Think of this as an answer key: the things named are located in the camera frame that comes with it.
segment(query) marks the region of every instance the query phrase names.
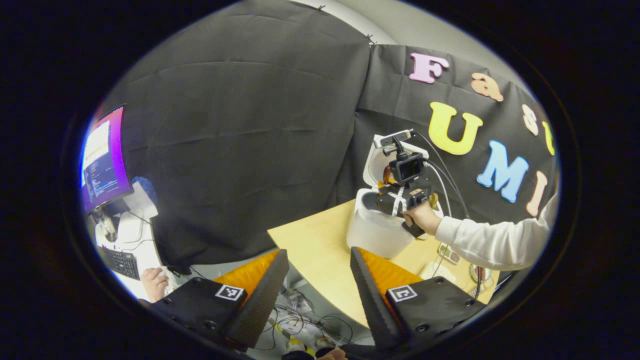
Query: hand on mouse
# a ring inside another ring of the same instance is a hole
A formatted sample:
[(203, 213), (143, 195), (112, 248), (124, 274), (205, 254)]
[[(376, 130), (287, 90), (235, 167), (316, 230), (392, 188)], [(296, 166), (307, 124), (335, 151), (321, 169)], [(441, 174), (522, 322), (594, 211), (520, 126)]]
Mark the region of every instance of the hand on mouse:
[(162, 272), (161, 268), (148, 268), (140, 277), (144, 285), (149, 302), (156, 302), (164, 297), (164, 288), (169, 285), (168, 277), (158, 276)]
[(439, 218), (436, 213), (433, 212), (428, 202), (420, 204), (411, 210), (407, 210), (404, 213), (404, 221), (411, 226), (415, 222), (425, 233), (429, 235), (435, 235), (438, 226), (440, 225)]

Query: wooden table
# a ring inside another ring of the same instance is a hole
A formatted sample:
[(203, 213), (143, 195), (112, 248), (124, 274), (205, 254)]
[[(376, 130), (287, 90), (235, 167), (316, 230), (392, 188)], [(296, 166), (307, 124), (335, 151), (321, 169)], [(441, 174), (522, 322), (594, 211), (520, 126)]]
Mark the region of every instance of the wooden table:
[[(270, 229), (269, 235), (281, 249), (287, 249), (291, 264), (322, 296), (345, 315), (365, 327), (367, 318), (351, 273), (351, 249), (346, 234), (355, 200), (327, 209), (310, 217)], [(440, 244), (432, 236), (414, 240), (391, 262), (419, 275), (431, 262), (437, 265)], [(454, 265), (443, 260), (438, 274), (446, 270), (456, 278), (455, 284), (467, 293), (476, 287), (470, 276), (470, 263), (460, 259)], [(487, 303), (498, 281), (498, 271), (486, 281), (478, 300)]]

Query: zip tie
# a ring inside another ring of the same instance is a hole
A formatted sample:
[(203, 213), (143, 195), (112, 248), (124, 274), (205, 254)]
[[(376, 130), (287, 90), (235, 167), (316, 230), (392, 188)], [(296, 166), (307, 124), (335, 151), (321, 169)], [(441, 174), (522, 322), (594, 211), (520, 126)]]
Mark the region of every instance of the zip tie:
[(394, 193), (387, 193), (393, 197), (396, 198), (396, 201), (394, 201), (394, 210), (393, 212), (391, 212), (392, 216), (396, 216), (398, 214), (398, 207), (400, 205), (400, 203), (402, 203), (402, 212), (406, 211), (406, 199), (404, 197), (402, 197), (402, 192), (404, 191), (404, 187), (400, 188), (400, 190), (398, 191), (398, 194), (394, 194)]

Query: yellow letter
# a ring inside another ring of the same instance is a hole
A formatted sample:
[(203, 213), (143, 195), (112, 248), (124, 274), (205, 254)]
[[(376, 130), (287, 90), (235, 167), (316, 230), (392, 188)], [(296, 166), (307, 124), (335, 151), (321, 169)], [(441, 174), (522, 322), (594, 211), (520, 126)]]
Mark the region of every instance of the yellow letter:
[(465, 119), (467, 125), (465, 126), (462, 140), (455, 142), (449, 138), (447, 132), (449, 130), (449, 124), (451, 123), (451, 117), (457, 113), (456, 109), (436, 101), (431, 103), (431, 109), (433, 109), (431, 122), (429, 123), (429, 137), (431, 141), (433, 141), (437, 147), (454, 155), (468, 153), (474, 145), (477, 130), (482, 126), (482, 120), (475, 115), (463, 113), (462, 118)]
[(545, 128), (545, 137), (547, 138), (547, 149), (549, 150), (549, 154), (551, 156), (556, 154), (556, 150), (554, 149), (553, 138), (551, 137), (551, 128), (549, 128), (549, 124), (546, 121), (542, 122), (542, 126)]
[(479, 72), (474, 72), (473, 74), (471, 74), (471, 77), (474, 79), (473, 81), (471, 81), (471, 87), (477, 93), (491, 97), (496, 101), (504, 100), (504, 96), (500, 94), (500, 87), (494, 79)]
[(531, 200), (527, 204), (527, 212), (531, 214), (532, 217), (538, 216), (538, 206), (540, 206), (540, 200), (542, 199), (542, 190), (544, 190), (547, 185), (547, 177), (542, 174), (541, 171), (536, 171), (536, 176), (538, 177), (536, 189), (533, 190)]

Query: white wall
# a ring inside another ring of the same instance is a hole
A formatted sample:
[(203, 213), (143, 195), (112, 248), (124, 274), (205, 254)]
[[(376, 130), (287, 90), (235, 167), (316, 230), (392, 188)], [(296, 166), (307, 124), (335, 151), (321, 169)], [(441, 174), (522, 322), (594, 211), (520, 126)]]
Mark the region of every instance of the white wall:
[[(372, 40), (379, 44), (400, 44), (444, 51), (468, 61), (483, 65), (493, 73), (512, 80), (514, 84), (531, 94), (517, 73), (480, 41), (456, 26), (431, 15), (413, 5), (396, 0), (336, 0), (372, 22), (382, 30), (376, 33), (371, 27)], [(308, 1), (329, 3), (329, 1)]]
[(318, 8), (319, 6), (324, 5), (322, 11), (330, 13), (338, 19), (346, 22), (364, 35), (374, 34), (375, 36), (372, 37), (372, 39), (376, 42), (379, 42), (379, 44), (397, 44), (393, 38), (391, 38), (386, 32), (384, 32), (384, 30), (382, 30), (378, 25), (374, 24), (370, 19), (364, 17), (361, 13), (358, 13), (357, 11), (349, 7), (340, 4), (335, 0), (292, 1), (295, 3), (307, 4), (309, 6), (313, 6), (314, 8)]

